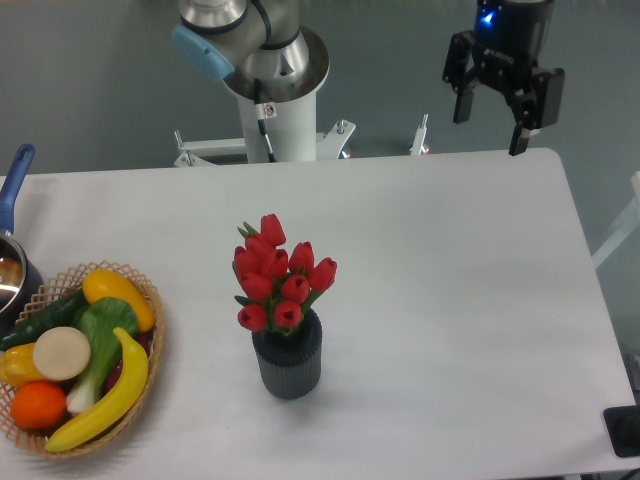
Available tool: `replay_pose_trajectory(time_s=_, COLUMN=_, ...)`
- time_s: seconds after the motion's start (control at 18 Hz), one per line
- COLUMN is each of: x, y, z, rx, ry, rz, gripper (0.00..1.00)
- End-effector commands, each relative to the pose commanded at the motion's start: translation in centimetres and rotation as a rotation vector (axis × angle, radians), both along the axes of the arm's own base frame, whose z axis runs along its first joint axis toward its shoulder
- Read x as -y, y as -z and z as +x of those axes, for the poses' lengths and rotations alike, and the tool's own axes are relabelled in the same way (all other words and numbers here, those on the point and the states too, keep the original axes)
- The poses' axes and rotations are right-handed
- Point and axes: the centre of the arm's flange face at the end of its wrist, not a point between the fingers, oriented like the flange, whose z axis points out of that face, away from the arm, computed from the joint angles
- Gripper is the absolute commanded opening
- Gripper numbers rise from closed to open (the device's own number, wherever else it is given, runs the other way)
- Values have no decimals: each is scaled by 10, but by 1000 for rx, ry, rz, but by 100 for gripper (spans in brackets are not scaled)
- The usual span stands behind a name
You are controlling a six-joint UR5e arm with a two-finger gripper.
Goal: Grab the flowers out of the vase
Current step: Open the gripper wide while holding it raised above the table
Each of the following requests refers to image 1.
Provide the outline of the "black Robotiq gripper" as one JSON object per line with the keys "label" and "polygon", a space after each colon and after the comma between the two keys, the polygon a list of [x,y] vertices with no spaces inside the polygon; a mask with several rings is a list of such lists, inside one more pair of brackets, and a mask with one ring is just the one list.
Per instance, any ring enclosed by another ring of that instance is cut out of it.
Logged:
{"label": "black Robotiq gripper", "polygon": [[456,96],[453,122],[469,120],[477,84],[502,94],[515,120],[512,156],[559,117],[565,71],[538,65],[553,10],[552,1],[479,1],[473,31],[453,34],[449,43],[442,79]]}

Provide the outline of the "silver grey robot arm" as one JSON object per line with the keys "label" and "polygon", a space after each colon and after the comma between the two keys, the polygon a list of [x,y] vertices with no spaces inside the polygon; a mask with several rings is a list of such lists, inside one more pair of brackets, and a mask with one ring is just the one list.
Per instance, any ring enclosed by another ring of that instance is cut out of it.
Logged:
{"label": "silver grey robot arm", "polygon": [[[236,97],[243,129],[238,140],[180,143],[183,161],[195,154],[244,153],[252,163],[345,157],[351,122],[316,129],[316,94],[330,62],[322,39],[301,24],[298,2],[182,1],[178,10],[175,48]],[[454,122],[470,118],[476,87],[499,93],[514,118],[514,156],[559,117],[565,73],[538,63],[553,10],[550,1],[480,1],[473,27],[450,40],[442,78],[455,94]]]}

